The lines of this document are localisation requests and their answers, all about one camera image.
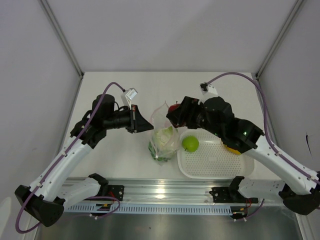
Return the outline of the red apple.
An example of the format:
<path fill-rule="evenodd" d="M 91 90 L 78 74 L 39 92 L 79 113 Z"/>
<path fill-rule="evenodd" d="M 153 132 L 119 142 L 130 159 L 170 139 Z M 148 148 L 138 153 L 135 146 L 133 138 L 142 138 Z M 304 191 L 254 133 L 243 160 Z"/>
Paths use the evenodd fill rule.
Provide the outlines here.
<path fill-rule="evenodd" d="M 167 119 L 175 128 L 182 128 L 186 126 L 185 110 L 181 103 L 173 104 L 167 111 Z"/>

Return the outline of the pale green cabbage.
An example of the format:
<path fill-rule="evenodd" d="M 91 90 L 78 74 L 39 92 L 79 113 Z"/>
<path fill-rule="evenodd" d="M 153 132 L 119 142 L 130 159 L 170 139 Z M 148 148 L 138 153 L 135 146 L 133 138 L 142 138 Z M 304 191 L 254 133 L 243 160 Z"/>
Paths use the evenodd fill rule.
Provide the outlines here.
<path fill-rule="evenodd" d="M 174 151 L 177 148 L 179 133 L 177 129 L 169 126 L 155 130 L 151 139 L 154 146 L 159 150 Z"/>

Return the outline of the green lettuce leaf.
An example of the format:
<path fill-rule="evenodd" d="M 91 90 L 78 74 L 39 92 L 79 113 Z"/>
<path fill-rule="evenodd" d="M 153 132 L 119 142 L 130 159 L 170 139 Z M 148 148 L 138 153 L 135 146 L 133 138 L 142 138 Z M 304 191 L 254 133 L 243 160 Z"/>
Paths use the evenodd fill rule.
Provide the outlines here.
<path fill-rule="evenodd" d="M 160 150 L 154 147 L 151 142 L 148 143 L 148 150 L 151 157 L 159 162 L 167 162 L 173 157 L 173 153 L 167 150 Z"/>

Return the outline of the clear pink zip top bag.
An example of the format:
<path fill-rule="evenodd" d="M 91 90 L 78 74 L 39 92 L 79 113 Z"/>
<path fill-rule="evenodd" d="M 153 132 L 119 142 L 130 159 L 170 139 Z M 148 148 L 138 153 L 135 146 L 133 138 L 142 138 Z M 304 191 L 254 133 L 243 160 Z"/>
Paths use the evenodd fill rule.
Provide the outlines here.
<path fill-rule="evenodd" d="M 148 150 L 160 166 L 174 158 L 180 148 L 180 134 L 167 119 L 168 110 L 169 106 L 165 101 L 150 117 L 153 130 L 149 134 Z"/>

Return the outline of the green apple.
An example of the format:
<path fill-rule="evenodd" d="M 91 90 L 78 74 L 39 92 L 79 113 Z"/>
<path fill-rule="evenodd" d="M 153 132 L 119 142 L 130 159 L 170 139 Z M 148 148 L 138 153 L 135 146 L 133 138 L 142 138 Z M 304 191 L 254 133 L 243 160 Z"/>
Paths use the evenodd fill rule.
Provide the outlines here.
<path fill-rule="evenodd" d="M 186 136 L 181 143 L 183 149 L 189 153 L 194 153 L 199 147 L 199 141 L 193 135 Z"/>

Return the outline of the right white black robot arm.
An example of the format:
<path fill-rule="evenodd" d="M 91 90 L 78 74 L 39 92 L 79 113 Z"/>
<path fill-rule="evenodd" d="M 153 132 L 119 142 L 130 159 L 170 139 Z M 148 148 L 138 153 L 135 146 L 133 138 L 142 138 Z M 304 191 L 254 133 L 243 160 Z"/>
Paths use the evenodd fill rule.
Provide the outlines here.
<path fill-rule="evenodd" d="M 221 97 L 201 102 L 186 96 L 169 108 L 166 117 L 175 128 L 203 129 L 220 138 L 227 147 L 267 167 L 280 180 L 254 180 L 236 176 L 228 187 L 233 202 L 242 199 L 281 201 L 294 213 L 308 215 L 320 207 L 320 174 L 276 149 L 267 134 L 249 120 L 235 117 Z"/>

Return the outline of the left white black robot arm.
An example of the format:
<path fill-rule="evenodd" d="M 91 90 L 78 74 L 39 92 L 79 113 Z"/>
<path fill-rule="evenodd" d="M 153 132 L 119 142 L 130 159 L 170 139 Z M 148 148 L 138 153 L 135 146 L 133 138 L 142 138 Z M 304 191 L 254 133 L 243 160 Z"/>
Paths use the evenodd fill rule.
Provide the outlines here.
<path fill-rule="evenodd" d="M 59 220 L 65 209 L 83 200 L 115 200 L 110 194 L 109 181 L 97 173 L 90 174 L 67 190 L 62 189 L 74 168 L 106 137 L 108 130 L 124 128 L 134 134 L 154 128 L 140 114 L 137 105 L 115 109 L 115 103 L 115 98 L 110 94 L 98 95 L 92 102 L 92 108 L 70 132 L 67 145 L 47 169 L 29 185 L 17 187 L 14 194 L 22 212 L 50 227 Z"/>

